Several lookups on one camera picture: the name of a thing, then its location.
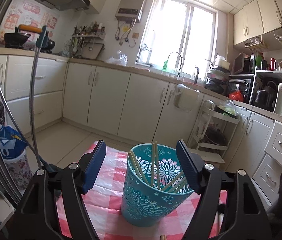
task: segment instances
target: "electrical outlet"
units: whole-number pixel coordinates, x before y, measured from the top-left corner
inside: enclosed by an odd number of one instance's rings
[[[133,35],[132,35],[132,38],[134,38],[134,39],[138,39],[139,38],[139,33],[133,33]]]

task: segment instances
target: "water heater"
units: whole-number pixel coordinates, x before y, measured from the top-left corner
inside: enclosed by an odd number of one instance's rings
[[[146,0],[121,0],[115,17],[118,21],[129,22],[136,19],[136,22],[139,23],[145,2]]]

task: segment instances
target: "window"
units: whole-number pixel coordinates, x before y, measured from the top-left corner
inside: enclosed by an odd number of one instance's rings
[[[183,76],[190,77],[195,66],[203,79],[211,60],[215,13],[190,3],[156,0],[138,54],[138,63],[162,69],[168,55],[179,51],[184,59]],[[180,57],[169,57],[166,71],[175,73]]]

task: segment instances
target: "microwave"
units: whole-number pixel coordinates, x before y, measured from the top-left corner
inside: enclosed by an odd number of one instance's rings
[[[252,54],[250,57],[245,57],[245,54],[241,53],[233,63],[231,74],[254,74],[255,68],[256,56]]]

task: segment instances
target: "wire basket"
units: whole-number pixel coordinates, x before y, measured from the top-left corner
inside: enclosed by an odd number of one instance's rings
[[[251,50],[252,52],[256,53],[256,52],[263,52],[265,50],[268,49],[268,44],[266,44],[265,40],[262,38],[262,36],[260,36],[261,42],[260,43],[256,43],[256,44],[252,44],[252,45],[245,45],[245,47],[249,50]]]

